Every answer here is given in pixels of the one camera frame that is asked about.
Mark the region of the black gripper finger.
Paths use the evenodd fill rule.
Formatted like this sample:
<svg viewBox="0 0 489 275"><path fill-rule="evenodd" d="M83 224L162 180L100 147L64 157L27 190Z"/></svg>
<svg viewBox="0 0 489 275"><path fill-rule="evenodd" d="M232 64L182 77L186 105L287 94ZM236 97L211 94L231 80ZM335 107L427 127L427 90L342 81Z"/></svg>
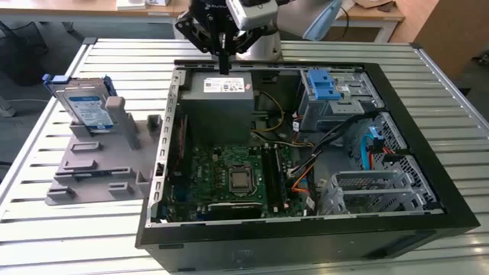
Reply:
<svg viewBox="0 0 489 275"><path fill-rule="evenodd" d="M236 54L243 54L266 35L268 31L268 24L262 24L243 34L239 34L239 28L232 17L228 17L228 70L231 70L231 63L236 59Z"/></svg>
<svg viewBox="0 0 489 275"><path fill-rule="evenodd" d="M228 75L228 54L223 44L220 20L216 14L187 11L175 24L178 31L203 53L211 53L219 61L220 74Z"/></svg>

